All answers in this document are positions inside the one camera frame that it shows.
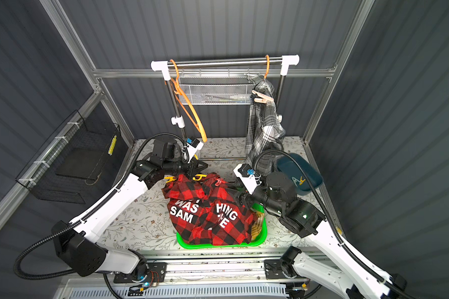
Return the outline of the yellow plastic hanger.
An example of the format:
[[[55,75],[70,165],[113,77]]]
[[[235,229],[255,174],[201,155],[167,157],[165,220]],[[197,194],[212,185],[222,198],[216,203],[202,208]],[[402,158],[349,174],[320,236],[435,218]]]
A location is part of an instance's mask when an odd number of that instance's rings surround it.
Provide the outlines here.
[[[206,178],[206,177],[207,177],[206,174],[196,174],[196,175],[193,177],[193,180],[194,180],[194,181],[201,181],[203,178]]]

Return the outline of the small yellow clothespin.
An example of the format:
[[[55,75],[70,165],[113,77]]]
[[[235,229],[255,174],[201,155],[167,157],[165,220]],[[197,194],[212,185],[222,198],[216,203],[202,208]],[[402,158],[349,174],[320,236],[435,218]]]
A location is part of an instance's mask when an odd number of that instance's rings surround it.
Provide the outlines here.
[[[165,176],[164,179],[166,180],[167,183],[177,180],[177,178],[174,176]]]

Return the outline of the red clothespin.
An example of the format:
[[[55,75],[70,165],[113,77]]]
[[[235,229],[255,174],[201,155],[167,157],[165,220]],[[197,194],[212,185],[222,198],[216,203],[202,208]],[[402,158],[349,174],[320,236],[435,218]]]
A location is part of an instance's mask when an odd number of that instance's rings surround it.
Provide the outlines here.
[[[221,178],[217,179],[216,182],[215,182],[215,186],[218,187],[221,184],[226,184],[226,181],[224,179],[221,179]]]

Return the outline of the yellow plaid long-sleeve shirt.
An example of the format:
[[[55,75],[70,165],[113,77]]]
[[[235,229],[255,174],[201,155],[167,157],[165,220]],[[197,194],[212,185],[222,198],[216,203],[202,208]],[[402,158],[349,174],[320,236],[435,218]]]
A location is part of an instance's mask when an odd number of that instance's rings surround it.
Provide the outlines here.
[[[263,231],[264,213],[259,211],[253,212],[253,224],[251,227],[251,240],[255,241]]]

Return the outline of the red black plaid shirt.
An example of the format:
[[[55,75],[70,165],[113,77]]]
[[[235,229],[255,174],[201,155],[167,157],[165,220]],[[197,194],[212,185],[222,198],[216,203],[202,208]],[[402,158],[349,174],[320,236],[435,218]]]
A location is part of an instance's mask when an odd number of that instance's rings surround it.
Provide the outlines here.
[[[194,181],[181,174],[165,184],[162,193],[175,230],[187,244],[250,243],[253,212],[238,205],[229,182],[216,187],[216,173]]]

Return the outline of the light blue clothespin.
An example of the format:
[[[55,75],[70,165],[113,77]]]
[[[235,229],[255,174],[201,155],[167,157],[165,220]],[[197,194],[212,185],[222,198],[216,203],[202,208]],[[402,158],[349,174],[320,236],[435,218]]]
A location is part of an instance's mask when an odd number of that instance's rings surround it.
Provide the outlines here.
[[[293,180],[293,183],[294,183],[295,185],[297,185],[297,186],[299,186],[299,185],[301,184],[301,180],[300,180],[300,179],[297,179],[297,178],[295,178],[295,177],[292,177],[292,180]]]

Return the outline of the orange plastic hanger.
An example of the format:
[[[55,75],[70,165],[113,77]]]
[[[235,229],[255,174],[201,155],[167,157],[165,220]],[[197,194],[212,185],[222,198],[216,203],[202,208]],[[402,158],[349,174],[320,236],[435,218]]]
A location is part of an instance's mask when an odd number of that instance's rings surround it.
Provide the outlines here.
[[[171,78],[171,81],[172,81],[172,83],[174,85],[173,92],[175,94],[175,98],[176,98],[177,102],[181,105],[183,111],[187,114],[188,118],[191,120],[191,122],[194,125],[194,127],[200,133],[203,143],[206,143],[208,141],[208,137],[207,137],[206,131],[204,129],[204,126],[202,124],[202,121],[201,121],[200,117],[198,116],[198,113],[195,110],[192,102],[189,100],[189,98],[186,95],[186,93],[180,87],[180,83],[179,83],[180,73],[179,73],[178,66],[177,66],[176,62],[173,59],[171,59],[170,62],[173,64],[174,69],[175,69],[175,73],[176,73],[176,78]],[[189,107],[188,110],[185,108],[184,104],[179,99],[179,96],[181,96],[185,100],[186,104]]]

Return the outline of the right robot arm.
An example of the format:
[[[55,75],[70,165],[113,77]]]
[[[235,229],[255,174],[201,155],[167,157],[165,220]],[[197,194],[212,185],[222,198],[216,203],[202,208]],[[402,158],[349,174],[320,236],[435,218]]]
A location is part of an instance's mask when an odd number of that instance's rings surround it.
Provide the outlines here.
[[[298,198],[296,185],[283,172],[258,174],[258,163],[268,154],[287,157],[304,177],[318,206]],[[335,267],[330,267],[290,246],[281,256],[281,271],[291,279],[300,276],[339,295],[342,299],[409,299],[407,281],[398,274],[389,274],[361,254],[339,234],[329,211],[319,196],[311,178],[290,154],[266,150],[252,164],[239,164],[233,170],[238,185],[243,188],[234,198],[246,207],[259,204],[292,233],[318,248]]]

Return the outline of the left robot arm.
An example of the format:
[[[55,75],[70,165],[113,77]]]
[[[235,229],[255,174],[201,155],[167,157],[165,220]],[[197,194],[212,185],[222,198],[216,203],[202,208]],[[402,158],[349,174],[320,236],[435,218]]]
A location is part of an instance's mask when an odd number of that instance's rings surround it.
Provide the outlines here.
[[[143,255],[132,249],[100,245],[99,240],[117,216],[166,175],[192,178],[206,169],[208,165],[195,156],[206,142],[206,136],[181,138],[173,133],[159,133],[145,140],[118,183],[82,214],[68,223],[59,221],[51,235],[23,250],[13,264],[14,274],[25,280],[47,280],[70,274],[86,277],[118,273],[143,282],[150,271]],[[53,242],[56,255],[68,269],[48,274],[25,272],[21,267],[24,259],[48,242]]]

